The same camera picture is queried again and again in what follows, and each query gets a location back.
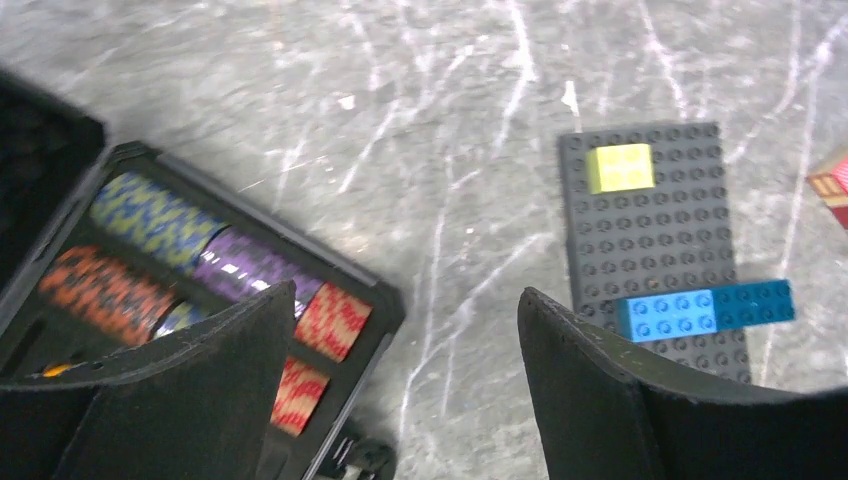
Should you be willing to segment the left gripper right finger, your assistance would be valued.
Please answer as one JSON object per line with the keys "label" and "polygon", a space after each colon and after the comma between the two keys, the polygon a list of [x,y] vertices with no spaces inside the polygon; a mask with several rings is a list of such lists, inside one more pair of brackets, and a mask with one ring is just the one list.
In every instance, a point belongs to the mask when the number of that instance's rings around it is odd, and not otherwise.
{"label": "left gripper right finger", "polygon": [[847,392],[738,383],[579,319],[535,288],[517,327],[553,479],[843,479]]}

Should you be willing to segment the orange big blind button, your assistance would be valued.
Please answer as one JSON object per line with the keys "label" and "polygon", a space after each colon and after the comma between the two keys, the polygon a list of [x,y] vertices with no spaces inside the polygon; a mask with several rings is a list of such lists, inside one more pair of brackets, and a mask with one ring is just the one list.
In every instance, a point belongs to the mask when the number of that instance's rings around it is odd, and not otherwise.
{"label": "orange big blind button", "polygon": [[62,363],[62,364],[54,364],[48,365],[41,373],[43,377],[56,377],[61,375],[65,371],[73,368],[74,365],[70,363]]}

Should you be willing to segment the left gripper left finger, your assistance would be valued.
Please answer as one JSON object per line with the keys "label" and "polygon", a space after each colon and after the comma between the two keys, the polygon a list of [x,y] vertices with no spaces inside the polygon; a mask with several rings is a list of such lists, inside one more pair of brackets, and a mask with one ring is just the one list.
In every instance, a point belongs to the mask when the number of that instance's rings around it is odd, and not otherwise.
{"label": "left gripper left finger", "polygon": [[252,479],[293,334],[283,283],[194,326],[1,386],[5,479]]}

